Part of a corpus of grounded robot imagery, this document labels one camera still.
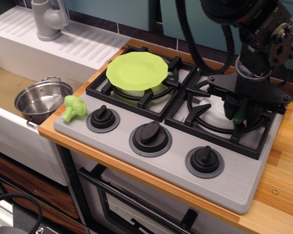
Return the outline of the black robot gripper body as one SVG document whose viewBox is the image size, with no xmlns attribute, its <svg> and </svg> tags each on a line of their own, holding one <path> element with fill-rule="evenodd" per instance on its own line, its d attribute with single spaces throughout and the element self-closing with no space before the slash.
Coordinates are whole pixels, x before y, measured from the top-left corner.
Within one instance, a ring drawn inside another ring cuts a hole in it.
<svg viewBox="0 0 293 234">
<path fill-rule="evenodd" d="M 241 106 L 261 106 L 263 112 L 283 114 L 292 97 L 267 81 L 267 76 L 251 78 L 239 72 L 208 77 L 209 90 L 213 95 L 225 99 L 226 95 L 241 101 Z"/>
</svg>

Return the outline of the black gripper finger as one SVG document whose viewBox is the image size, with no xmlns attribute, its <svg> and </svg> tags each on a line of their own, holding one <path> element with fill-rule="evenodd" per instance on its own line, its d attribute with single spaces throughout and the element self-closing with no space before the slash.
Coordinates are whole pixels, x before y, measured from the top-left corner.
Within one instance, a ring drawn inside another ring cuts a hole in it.
<svg viewBox="0 0 293 234">
<path fill-rule="evenodd" d="M 263 113 L 264 108 L 261 106 L 250 106 L 248 107 L 246 122 L 247 125 L 253 125 L 256 123 Z"/>
<path fill-rule="evenodd" d="M 240 100 L 233 96 L 226 95 L 224 99 L 224 113 L 226 118 L 232 120 L 240 105 Z"/>
</svg>

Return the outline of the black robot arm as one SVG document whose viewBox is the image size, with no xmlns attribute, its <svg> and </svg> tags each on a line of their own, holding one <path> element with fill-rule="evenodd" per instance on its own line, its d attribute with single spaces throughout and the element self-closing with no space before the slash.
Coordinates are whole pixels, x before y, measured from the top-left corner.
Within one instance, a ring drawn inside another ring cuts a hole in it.
<svg viewBox="0 0 293 234">
<path fill-rule="evenodd" d="M 211 75 L 209 89 L 224 101 L 224 113 L 235 125 L 254 124 L 265 111 L 283 114 L 292 97 L 272 83 L 276 69 L 293 59 L 291 14 L 278 0 L 204 0 L 205 14 L 239 30 L 241 52 L 235 73 Z"/>
</svg>

